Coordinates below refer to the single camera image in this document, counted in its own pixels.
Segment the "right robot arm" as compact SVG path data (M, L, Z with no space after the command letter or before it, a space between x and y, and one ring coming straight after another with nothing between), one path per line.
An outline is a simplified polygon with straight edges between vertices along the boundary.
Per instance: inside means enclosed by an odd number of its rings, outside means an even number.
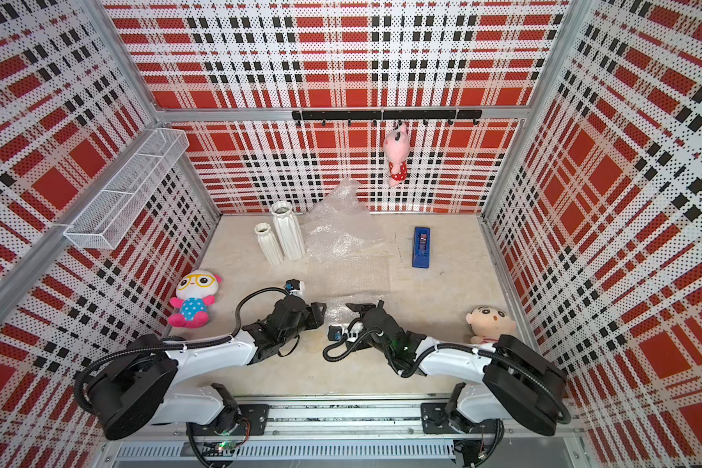
M567 374L526 343L503 333L493 342L442 341L402 328L384 303L349 304L358 318L329 328L323 357L340 362L352 353L376 349L400 378L459 378L436 425L467 434L483 423L507 420L541 436L553 436L573 417L565 405Z

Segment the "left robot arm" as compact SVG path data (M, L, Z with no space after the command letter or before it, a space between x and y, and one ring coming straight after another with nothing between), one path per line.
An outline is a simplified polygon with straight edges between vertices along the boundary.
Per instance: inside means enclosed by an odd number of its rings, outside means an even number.
M144 335L126 349L91 362L75 378L75 403L95 415L105 438L125 439L147 425L185 423L216 433L234 429L242 417L224 385L195 388L186 382L226 368L256 365L279 355L304 331L323 326L322 302L308 303L302 283L290 280L278 290L271 314L229 335L177 340Z

